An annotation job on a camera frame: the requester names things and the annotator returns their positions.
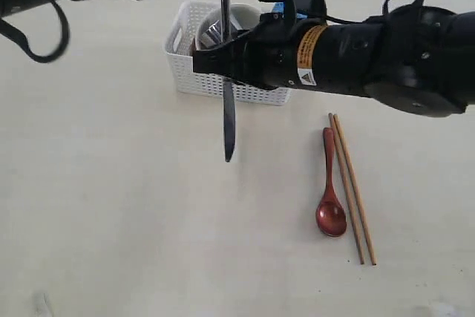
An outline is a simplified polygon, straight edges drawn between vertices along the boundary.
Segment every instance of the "spoon bowl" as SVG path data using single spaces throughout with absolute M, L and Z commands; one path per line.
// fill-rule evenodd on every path
M 340 237 L 347 231 L 347 216 L 344 213 L 335 189 L 333 188 L 333 156 L 335 153 L 335 142 L 333 130 L 324 129 L 325 157 L 327 161 L 327 186 L 320 204 L 315 212 L 318 228 L 330 237 Z

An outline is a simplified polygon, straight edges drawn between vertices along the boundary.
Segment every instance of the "chopsticks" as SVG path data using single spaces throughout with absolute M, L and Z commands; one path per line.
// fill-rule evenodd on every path
M 364 264 L 364 253 L 361 244 L 361 230 L 359 225 L 356 223 L 357 212 L 355 208 L 355 202 L 353 201 L 353 196 L 351 195 L 350 180 L 351 186 L 353 186 L 353 193 L 358 207 L 358 212 L 361 218 L 361 225 L 363 226 L 364 237 L 366 239 L 366 244 L 368 246 L 368 251 L 370 253 L 370 260 L 372 265 L 376 265 L 376 255 L 374 253 L 373 242 L 371 240 L 370 229 L 368 228 L 366 213 L 363 207 L 363 200 L 361 199 L 361 194 L 359 191 L 358 183 L 356 182 L 355 170 L 351 162 L 350 153 L 348 152 L 347 141 L 345 140 L 343 128 L 341 127 L 340 120 L 336 114 L 328 114 L 330 118 L 330 125 L 333 129 L 335 137 L 335 147 L 338 157 L 338 164 L 340 165 L 341 178 L 343 180 L 343 186 L 345 194 L 347 196 L 348 209 L 350 210 L 351 224 L 353 226 L 353 231 L 355 233 L 356 246 L 358 248 L 358 256 L 361 264 Z

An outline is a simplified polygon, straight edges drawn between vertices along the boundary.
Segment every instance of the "beige table surface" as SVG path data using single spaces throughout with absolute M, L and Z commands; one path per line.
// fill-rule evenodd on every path
M 434 120 L 310 92 L 240 103 L 225 164 L 221 101 L 178 94 L 162 52 L 182 1 L 63 2 L 73 38 L 52 65 L 0 40 L 0 316 L 33 316 L 38 290 L 55 317 L 474 316 L 475 111 Z M 355 20 L 382 1 L 327 0 Z M 34 49 L 56 43 L 49 7 L 11 20 Z M 358 264 L 351 230 L 315 228 L 329 111 L 377 267 Z

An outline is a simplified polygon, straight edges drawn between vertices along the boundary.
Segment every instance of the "plastic basket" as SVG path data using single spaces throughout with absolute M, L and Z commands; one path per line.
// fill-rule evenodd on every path
M 220 76 L 193 72 L 193 58 L 189 55 L 194 35 L 205 17 L 218 8 L 218 3 L 208 1 L 187 1 L 180 7 L 173 28 L 165 43 L 177 90 L 184 93 L 210 97 L 223 96 L 223 82 Z M 290 89 L 279 88 L 263 91 L 248 85 L 234 85 L 235 99 L 270 105 L 284 105 L 290 98 Z

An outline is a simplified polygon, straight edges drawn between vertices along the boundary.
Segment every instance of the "spoon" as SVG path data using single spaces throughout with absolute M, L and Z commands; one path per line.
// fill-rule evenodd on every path
M 318 204 L 315 218 L 318 228 L 330 237 L 342 236 L 347 230 L 347 217 L 344 213 L 335 189 L 333 188 L 333 155 L 335 154 L 335 141 L 333 139 L 333 130 L 324 129 L 325 158 L 327 161 L 327 185 L 325 193 L 320 204 Z

